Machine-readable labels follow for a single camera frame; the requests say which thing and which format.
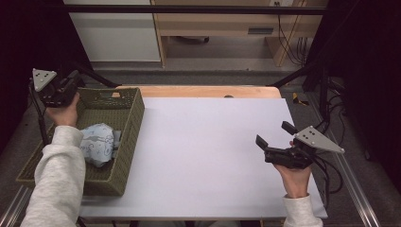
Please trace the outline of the white cabinet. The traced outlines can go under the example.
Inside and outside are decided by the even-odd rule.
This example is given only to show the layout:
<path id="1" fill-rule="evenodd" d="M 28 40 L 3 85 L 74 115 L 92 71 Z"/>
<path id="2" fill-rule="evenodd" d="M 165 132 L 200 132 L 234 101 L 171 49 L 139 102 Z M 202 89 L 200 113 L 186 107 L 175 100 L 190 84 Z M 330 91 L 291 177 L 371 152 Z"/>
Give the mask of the white cabinet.
<path id="1" fill-rule="evenodd" d="M 160 61 L 151 13 L 71 13 L 90 61 Z"/>

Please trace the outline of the aluminium rail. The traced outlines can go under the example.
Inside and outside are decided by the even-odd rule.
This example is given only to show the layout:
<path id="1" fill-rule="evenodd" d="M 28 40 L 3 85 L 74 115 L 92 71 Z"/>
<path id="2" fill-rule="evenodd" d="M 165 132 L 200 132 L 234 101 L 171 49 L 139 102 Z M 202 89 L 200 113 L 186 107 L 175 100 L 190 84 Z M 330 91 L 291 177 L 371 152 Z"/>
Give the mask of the aluminium rail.
<path id="1" fill-rule="evenodd" d="M 21 186 L 11 204 L 0 217 L 0 227 L 18 227 L 23 211 L 26 209 L 32 190 Z"/>
<path id="2" fill-rule="evenodd" d="M 381 227 L 379 220 L 375 214 L 374 209 L 368 201 L 357 176 L 351 168 L 349 162 L 343 153 L 332 154 L 335 163 L 340 171 L 344 184 L 348 190 L 348 193 L 357 209 L 359 217 L 365 227 Z"/>

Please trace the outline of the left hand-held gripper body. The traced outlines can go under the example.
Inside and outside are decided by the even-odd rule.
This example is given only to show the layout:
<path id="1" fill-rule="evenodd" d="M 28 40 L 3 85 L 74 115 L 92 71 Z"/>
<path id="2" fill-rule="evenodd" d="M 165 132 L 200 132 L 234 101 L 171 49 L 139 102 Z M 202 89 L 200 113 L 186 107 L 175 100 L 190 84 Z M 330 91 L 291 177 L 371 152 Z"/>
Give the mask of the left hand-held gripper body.
<path id="1" fill-rule="evenodd" d="M 62 108 L 70 105 L 74 95 L 72 85 L 62 85 L 66 77 L 56 71 L 32 69 L 34 90 L 45 107 Z"/>

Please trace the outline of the yellow and black clamp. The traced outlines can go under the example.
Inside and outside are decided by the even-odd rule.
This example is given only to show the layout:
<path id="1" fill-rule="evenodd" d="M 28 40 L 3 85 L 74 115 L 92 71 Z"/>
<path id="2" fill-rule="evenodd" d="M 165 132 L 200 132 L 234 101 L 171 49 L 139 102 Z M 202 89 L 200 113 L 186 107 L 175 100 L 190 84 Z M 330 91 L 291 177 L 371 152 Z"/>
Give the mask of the yellow and black clamp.
<path id="1" fill-rule="evenodd" d="M 308 106 L 309 105 L 309 102 L 305 101 L 305 100 L 301 100 L 297 93 L 293 93 L 292 94 L 292 101 L 293 101 L 294 104 L 300 104 L 300 105 L 303 105 L 303 106 Z"/>

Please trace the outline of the black stand leg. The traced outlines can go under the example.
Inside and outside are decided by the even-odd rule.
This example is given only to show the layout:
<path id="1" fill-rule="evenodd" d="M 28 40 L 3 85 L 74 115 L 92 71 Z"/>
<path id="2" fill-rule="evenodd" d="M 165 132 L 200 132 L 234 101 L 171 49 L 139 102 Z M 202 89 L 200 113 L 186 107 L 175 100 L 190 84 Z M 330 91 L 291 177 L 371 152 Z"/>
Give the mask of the black stand leg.
<path id="1" fill-rule="evenodd" d="M 97 74 L 93 69 L 90 69 L 76 61 L 73 61 L 72 64 L 74 65 L 74 67 L 80 71 L 81 74 L 87 75 L 90 78 L 100 82 L 101 84 L 109 87 L 109 88 L 116 88 L 118 87 L 117 83 L 114 83 L 104 77 L 102 77 L 101 75 Z"/>
<path id="2" fill-rule="evenodd" d="M 305 76 L 307 75 L 310 71 L 312 71 L 316 67 L 317 63 L 312 62 L 301 69 L 298 69 L 297 71 L 291 73 L 290 75 L 286 76 L 283 79 L 280 79 L 273 84 L 269 84 L 269 87 L 275 87 L 275 88 L 281 88 L 282 86 L 286 85 L 288 82 L 293 81 L 294 79 L 300 77 L 300 76 Z"/>

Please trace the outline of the white table sheet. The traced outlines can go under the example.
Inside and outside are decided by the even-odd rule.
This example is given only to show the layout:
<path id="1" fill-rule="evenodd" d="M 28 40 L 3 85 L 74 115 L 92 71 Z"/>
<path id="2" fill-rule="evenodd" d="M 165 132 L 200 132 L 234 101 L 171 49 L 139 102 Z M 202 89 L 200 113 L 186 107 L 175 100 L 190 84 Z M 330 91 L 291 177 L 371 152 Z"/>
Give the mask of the white table sheet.
<path id="1" fill-rule="evenodd" d="M 86 197 L 84 218 L 262 219 L 286 215 L 278 171 L 255 143 L 287 148 L 282 98 L 147 97 L 126 191 Z"/>

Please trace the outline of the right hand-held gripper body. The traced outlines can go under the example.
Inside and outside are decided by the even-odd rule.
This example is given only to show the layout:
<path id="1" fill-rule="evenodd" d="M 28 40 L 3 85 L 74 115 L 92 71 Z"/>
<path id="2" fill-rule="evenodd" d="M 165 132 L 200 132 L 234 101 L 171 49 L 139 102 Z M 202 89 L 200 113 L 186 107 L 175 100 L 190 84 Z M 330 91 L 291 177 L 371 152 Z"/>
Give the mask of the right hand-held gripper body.
<path id="1" fill-rule="evenodd" d="M 268 147 L 264 150 L 265 162 L 287 168 L 305 169 L 314 162 L 316 151 L 344 153 L 344 149 L 327 138 L 313 126 L 293 135 L 290 148 Z"/>

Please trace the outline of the light blue patterned cloth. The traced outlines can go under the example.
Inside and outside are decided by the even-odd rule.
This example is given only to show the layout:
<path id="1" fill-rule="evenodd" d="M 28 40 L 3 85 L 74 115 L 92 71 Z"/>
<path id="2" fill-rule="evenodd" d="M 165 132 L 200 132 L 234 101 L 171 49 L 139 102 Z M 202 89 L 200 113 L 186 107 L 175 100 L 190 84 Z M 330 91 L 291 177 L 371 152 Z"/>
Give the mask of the light blue patterned cloth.
<path id="1" fill-rule="evenodd" d="M 122 131 L 104 123 L 94 124 L 83 130 L 80 149 L 87 163 L 103 167 L 115 157 Z"/>

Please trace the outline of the person's right hand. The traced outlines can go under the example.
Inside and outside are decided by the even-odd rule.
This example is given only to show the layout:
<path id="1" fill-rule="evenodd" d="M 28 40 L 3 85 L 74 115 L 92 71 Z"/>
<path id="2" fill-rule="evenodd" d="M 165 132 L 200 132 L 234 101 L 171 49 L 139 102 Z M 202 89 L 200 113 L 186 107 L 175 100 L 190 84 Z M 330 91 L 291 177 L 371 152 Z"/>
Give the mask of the person's right hand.
<path id="1" fill-rule="evenodd" d="M 300 199 L 308 195 L 308 183 L 311 176 L 311 168 L 291 169 L 285 166 L 274 165 L 278 170 L 287 197 L 290 199 Z"/>

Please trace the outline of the green woven basket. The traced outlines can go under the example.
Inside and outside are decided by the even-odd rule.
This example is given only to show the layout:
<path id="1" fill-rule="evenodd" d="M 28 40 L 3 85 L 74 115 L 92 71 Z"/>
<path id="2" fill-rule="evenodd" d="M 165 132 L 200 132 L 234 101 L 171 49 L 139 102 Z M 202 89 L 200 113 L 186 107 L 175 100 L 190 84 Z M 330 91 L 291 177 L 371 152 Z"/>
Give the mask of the green woven basket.
<path id="1" fill-rule="evenodd" d="M 135 151 L 144 115 L 144 101 L 139 89 L 89 89 L 78 90 L 77 105 L 79 131 L 94 124 L 104 123 L 114 130 L 122 131 L 116 155 L 103 167 L 85 161 L 85 196 L 121 196 L 130 175 L 131 161 Z"/>

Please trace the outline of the wooden desk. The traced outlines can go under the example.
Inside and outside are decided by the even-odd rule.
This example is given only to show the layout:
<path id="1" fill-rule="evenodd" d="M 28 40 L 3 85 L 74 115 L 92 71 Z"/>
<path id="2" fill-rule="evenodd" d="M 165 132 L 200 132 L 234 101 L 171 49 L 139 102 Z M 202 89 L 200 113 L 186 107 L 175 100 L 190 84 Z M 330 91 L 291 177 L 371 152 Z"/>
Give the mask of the wooden desk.
<path id="1" fill-rule="evenodd" d="M 150 0 L 153 6 L 241 6 L 241 7 L 301 7 L 324 8 L 328 0 Z M 180 14 L 154 15 L 162 37 L 196 36 L 256 36 L 266 39 L 274 63 L 282 66 L 292 57 L 291 47 L 298 38 L 315 37 L 320 15 L 263 15 L 263 14 Z"/>

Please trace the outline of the black horizontal frame bar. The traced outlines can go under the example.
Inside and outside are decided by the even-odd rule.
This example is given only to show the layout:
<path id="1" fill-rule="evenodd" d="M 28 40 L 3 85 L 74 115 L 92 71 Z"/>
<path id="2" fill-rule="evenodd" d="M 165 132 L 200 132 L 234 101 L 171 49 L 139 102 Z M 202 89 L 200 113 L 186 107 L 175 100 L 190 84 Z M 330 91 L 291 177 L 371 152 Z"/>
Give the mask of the black horizontal frame bar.
<path id="1" fill-rule="evenodd" d="M 326 8 L 235 7 L 235 6 L 146 6 L 146 5 L 64 5 L 67 12 L 82 13 L 184 13 L 184 14 L 268 14 L 324 15 Z"/>

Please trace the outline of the person's left hand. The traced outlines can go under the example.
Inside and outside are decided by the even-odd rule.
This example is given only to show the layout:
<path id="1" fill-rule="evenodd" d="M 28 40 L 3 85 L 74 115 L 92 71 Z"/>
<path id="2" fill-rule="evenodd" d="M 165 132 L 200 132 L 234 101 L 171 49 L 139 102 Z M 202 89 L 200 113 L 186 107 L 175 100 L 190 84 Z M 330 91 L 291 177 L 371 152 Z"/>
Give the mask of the person's left hand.
<path id="1" fill-rule="evenodd" d="M 62 108 L 48 108 L 46 114 L 57 126 L 75 127 L 78 121 L 77 104 L 79 93 L 75 93 L 70 105 Z"/>

